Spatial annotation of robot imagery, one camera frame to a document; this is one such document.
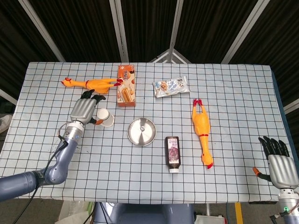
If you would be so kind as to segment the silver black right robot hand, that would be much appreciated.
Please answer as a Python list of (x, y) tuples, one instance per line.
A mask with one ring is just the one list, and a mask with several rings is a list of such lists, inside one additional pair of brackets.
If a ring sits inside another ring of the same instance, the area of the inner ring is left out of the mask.
[(258, 140), (268, 162), (269, 174), (263, 174), (253, 167), (255, 175), (271, 182), (277, 189), (296, 189), (299, 186), (299, 176), (294, 159), (290, 157), (286, 144), (267, 136), (259, 137)]

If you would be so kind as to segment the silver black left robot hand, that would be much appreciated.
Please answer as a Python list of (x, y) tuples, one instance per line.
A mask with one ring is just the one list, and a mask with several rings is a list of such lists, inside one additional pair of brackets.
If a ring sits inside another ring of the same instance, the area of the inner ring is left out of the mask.
[(94, 124), (94, 125), (100, 125), (103, 120), (99, 119), (96, 120), (93, 118), (94, 110), (97, 106), (97, 104), (101, 100), (106, 100), (106, 98), (103, 95), (93, 95), (92, 94), (95, 90), (89, 90), (83, 92), (80, 99), (77, 100), (75, 103), (75, 106), (71, 112), (70, 118), (71, 121), (78, 121), (81, 122), (83, 125), (86, 124)]

